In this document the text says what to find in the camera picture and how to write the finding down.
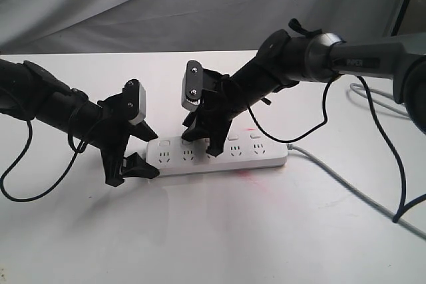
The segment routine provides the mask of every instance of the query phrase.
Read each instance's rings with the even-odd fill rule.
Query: white power strip
[[[179,136],[151,140],[146,162],[160,170],[160,176],[177,176],[229,170],[283,166],[288,150],[258,131],[229,133],[224,153],[207,154],[208,139],[187,142]]]

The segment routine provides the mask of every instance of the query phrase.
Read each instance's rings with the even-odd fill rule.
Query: white table
[[[92,101],[131,78],[147,91],[147,122],[161,137],[180,135],[180,89],[187,60],[233,73],[254,52],[3,56],[39,63]],[[395,210],[399,173],[366,100],[345,76],[330,89],[329,124],[303,146],[352,184]],[[391,91],[388,80],[369,80]],[[323,84],[271,94],[254,112],[283,138],[321,120]],[[426,192],[426,137],[410,121],[380,115],[407,170],[408,198]],[[24,122],[0,117],[0,169],[20,152]],[[234,129],[253,128],[247,112]],[[66,135],[34,121],[35,136],[7,178],[16,196],[50,186],[72,152]],[[128,153],[145,148],[132,140]],[[404,217],[426,230],[426,207]],[[426,243],[359,201],[311,162],[292,154],[285,168],[250,174],[128,179],[105,185],[99,151],[89,147],[47,197],[0,198],[0,283],[422,283]]]

